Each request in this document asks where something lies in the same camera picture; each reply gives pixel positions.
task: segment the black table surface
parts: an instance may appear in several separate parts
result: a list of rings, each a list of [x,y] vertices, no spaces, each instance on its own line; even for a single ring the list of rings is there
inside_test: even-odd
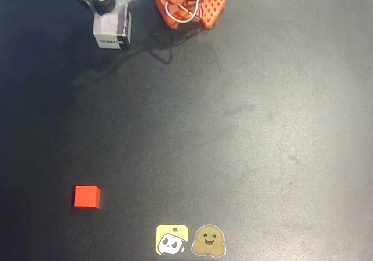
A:
[[[171,32],[137,0],[113,51],[74,0],[0,0],[1,259],[211,260],[190,246],[214,224],[221,260],[371,260],[372,5],[227,0]]]

